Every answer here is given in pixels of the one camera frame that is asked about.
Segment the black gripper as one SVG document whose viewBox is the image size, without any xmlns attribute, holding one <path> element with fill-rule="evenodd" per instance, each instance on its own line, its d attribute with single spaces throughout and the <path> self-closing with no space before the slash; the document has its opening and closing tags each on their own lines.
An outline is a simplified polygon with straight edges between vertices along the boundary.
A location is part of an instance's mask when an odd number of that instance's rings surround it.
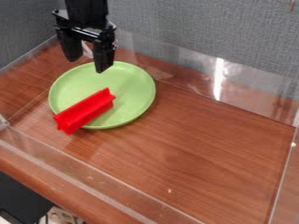
<svg viewBox="0 0 299 224">
<path fill-rule="evenodd" d="M 113 66 L 116 26 L 108 21 L 108 0 L 64 0 L 65 9 L 52 11 L 56 34 L 69 62 L 82 56 L 81 40 L 93 42 L 96 72 Z"/>
</svg>

